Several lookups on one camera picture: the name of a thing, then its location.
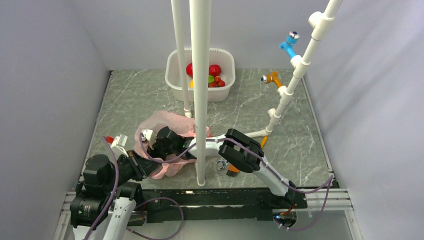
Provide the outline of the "pink plastic bag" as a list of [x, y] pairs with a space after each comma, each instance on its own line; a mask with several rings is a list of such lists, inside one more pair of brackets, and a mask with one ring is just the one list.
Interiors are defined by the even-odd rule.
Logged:
[[[146, 158], [147, 155], [143, 152], [141, 145], [147, 149], [149, 144], [140, 140], [140, 133], [143, 130], [152, 130], [155, 134], [157, 134], [158, 131], [164, 127], [169, 127], [170, 130], [176, 132], [176, 134], [182, 137], [196, 136], [195, 119], [179, 115], [175, 112], [158, 110], [152, 116], [144, 120], [136, 129], [134, 134], [135, 144], [133, 150], [141, 157]], [[163, 163], [161, 167], [150, 175], [150, 177], [154, 180], [160, 180], [164, 176], [172, 177], [176, 175], [183, 166], [187, 164], [194, 164], [195, 162], [195, 159], [184, 160], [182, 158], [178, 158], [174, 162]]]

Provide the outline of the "green fake starfruit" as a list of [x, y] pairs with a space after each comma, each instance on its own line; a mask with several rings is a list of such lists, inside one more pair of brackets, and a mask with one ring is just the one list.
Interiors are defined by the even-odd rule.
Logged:
[[208, 76], [208, 83], [211, 84], [215, 81], [215, 77], [213, 75]]

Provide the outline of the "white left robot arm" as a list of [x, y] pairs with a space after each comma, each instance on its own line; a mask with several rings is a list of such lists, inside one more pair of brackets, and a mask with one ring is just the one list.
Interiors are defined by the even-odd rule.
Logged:
[[159, 167], [132, 150], [113, 160], [105, 154], [91, 156], [69, 207], [75, 239], [122, 239], [132, 211], [145, 200], [140, 182]]

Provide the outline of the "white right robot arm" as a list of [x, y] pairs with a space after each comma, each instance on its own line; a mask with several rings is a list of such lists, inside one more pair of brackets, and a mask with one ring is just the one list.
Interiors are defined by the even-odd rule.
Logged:
[[[141, 147], [148, 142], [146, 155], [151, 159], [168, 156], [183, 160], [194, 160], [198, 157], [197, 140], [194, 137], [183, 137], [165, 126], [157, 133], [149, 129], [139, 135]], [[267, 160], [261, 145], [256, 140], [240, 131], [230, 128], [225, 134], [205, 139], [205, 155], [221, 156], [241, 172], [254, 174], [275, 195], [276, 203], [287, 208], [295, 201], [296, 186], [283, 177]]]

